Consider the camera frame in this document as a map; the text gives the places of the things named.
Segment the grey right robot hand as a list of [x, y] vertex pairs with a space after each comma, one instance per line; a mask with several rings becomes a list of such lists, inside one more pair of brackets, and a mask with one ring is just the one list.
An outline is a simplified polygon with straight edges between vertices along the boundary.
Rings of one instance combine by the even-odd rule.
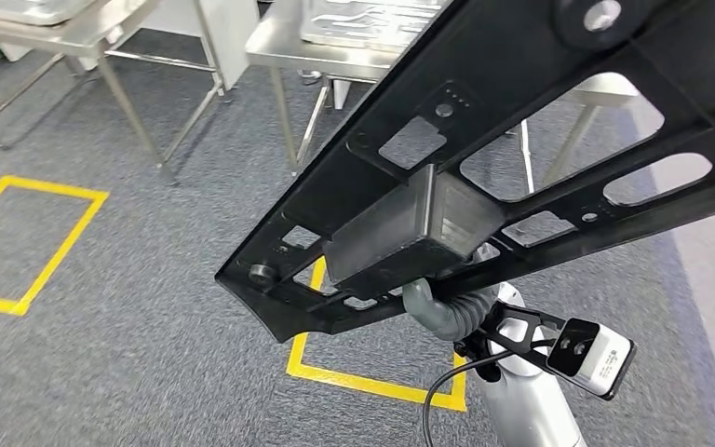
[[402, 287], [405, 311], [423, 328], [444, 341], [460, 339], [455, 311], [449, 303], [437, 300], [425, 278]]

